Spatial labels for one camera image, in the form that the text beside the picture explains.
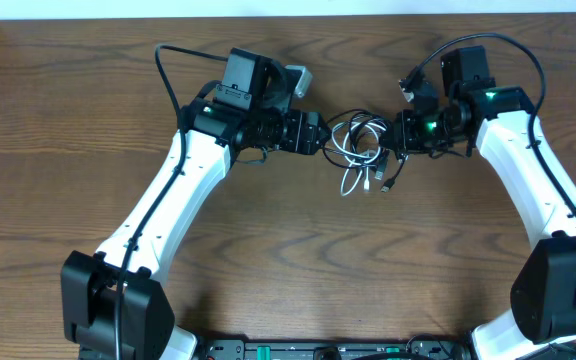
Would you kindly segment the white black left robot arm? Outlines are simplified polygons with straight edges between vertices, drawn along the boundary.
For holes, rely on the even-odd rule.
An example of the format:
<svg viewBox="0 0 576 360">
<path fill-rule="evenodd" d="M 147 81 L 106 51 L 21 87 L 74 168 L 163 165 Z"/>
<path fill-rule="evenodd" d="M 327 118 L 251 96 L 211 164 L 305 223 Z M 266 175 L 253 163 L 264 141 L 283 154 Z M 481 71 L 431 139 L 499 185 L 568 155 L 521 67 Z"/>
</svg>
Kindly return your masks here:
<svg viewBox="0 0 576 360">
<path fill-rule="evenodd" d="M 294 109 L 311 73 L 235 48 L 223 77 L 174 107 L 166 160 L 122 225 L 93 254 L 73 252 L 60 273 L 65 337 L 83 359 L 190 359 L 198 338 L 178 326 L 164 287 L 200 207 L 245 149 L 313 155 L 331 131 Z"/>
</svg>

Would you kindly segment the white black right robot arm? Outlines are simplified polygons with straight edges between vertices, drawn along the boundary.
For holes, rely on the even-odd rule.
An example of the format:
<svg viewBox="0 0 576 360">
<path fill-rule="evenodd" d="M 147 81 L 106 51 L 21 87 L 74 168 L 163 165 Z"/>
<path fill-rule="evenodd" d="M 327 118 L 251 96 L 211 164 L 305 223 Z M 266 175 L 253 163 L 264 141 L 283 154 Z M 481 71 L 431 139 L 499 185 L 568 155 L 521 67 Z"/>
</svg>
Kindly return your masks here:
<svg viewBox="0 0 576 360">
<path fill-rule="evenodd" d="M 494 169 L 531 253 L 510 290 L 510 308 L 469 335 L 471 359 L 550 359 L 576 340 L 576 186 L 543 134 L 537 108 L 518 86 L 499 87 L 483 47 L 441 58 L 447 106 L 415 67 L 399 83 L 411 108 L 379 143 L 399 160 L 447 153 L 464 142 Z"/>
</svg>

